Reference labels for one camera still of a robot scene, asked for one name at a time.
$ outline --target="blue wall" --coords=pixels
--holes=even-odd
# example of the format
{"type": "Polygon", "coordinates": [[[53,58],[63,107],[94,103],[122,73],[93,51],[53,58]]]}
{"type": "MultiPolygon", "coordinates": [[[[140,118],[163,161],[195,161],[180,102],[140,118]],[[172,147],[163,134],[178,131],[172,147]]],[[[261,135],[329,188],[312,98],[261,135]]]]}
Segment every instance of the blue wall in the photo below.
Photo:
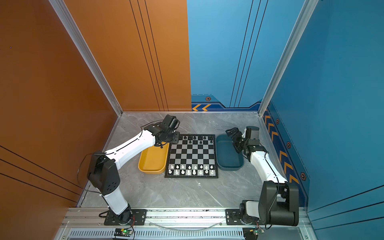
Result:
{"type": "Polygon", "coordinates": [[[246,108],[260,101],[303,3],[188,0],[192,94],[213,95],[225,107],[246,108]]]}
{"type": "Polygon", "coordinates": [[[320,240],[382,238],[383,13],[378,0],[319,1],[272,98],[308,172],[320,240]]]}

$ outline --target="gray marble surface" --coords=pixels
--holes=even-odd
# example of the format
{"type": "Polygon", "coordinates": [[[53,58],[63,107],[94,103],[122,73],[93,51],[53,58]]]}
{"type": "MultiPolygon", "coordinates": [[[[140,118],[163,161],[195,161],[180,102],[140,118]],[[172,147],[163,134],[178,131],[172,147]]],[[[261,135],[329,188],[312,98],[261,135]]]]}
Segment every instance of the gray marble surface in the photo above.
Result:
{"type": "MultiPolygon", "coordinates": [[[[124,113],[108,144],[116,147],[134,137],[143,126],[161,120],[166,113],[124,113]]],[[[225,130],[259,126],[256,113],[174,113],[180,120],[178,131],[192,134],[223,134],[225,130]]],[[[269,136],[260,131],[260,142],[268,149],[269,136]]],[[[244,199],[259,200],[262,181],[256,169],[245,159],[238,171],[219,170],[218,179],[164,178],[138,169],[140,154],[120,170],[120,188],[132,207],[238,207],[244,199]]],[[[106,207],[102,197],[87,192],[81,207],[106,207]]]]}

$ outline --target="wall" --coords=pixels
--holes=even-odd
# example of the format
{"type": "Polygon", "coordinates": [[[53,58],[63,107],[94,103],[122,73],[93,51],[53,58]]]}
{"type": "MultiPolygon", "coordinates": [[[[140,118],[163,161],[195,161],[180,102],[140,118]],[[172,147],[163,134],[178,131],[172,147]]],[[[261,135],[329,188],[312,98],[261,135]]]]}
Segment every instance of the wall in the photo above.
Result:
{"type": "Polygon", "coordinates": [[[186,0],[65,0],[124,111],[190,110],[186,0]]]}
{"type": "Polygon", "coordinates": [[[381,238],[384,3],[319,1],[273,95],[322,239],[381,238]]]}
{"type": "Polygon", "coordinates": [[[49,1],[1,1],[0,32],[2,238],[52,239],[117,116],[49,1]]]}
{"type": "Polygon", "coordinates": [[[188,0],[192,95],[214,97],[226,108],[260,101],[303,3],[188,0]]]}

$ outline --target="robotic arm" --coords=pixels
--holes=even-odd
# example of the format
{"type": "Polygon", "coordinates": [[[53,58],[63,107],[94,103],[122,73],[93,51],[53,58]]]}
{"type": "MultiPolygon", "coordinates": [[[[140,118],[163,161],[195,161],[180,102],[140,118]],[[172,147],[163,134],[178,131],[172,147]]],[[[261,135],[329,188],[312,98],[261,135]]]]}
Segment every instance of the robotic arm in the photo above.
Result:
{"type": "Polygon", "coordinates": [[[92,155],[87,177],[99,189],[110,211],[121,224],[131,219],[132,212],[120,191],[118,170],[146,148],[162,147],[168,142],[178,143],[180,133],[175,130],[179,124],[175,116],[167,115],[162,122],[147,125],[141,133],[123,144],[92,155]]]}
{"type": "Polygon", "coordinates": [[[248,126],[244,134],[236,127],[225,132],[232,138],[236,152],[244,153],[264,182],[258,203],[244,200],[240,204],[240,219],[245,224],[260,220],[263,225],[297,226],[299,223],[298,187],[289,183],[272,164],[267,150],[260,144],[259,128],[248,126]],[[278,195],[286,199],[285,202],[278,202],[278,195]]]}

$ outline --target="chessboard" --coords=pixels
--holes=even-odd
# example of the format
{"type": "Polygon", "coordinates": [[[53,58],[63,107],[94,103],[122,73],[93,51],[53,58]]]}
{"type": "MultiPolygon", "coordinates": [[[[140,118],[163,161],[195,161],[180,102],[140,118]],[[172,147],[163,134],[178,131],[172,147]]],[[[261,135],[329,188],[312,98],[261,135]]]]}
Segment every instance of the chessboard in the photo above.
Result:
{"type": "Polygon", "coordinates": [[[218,178],[215,135],[180,134],[168,150],[165,177],[218,178]]]}

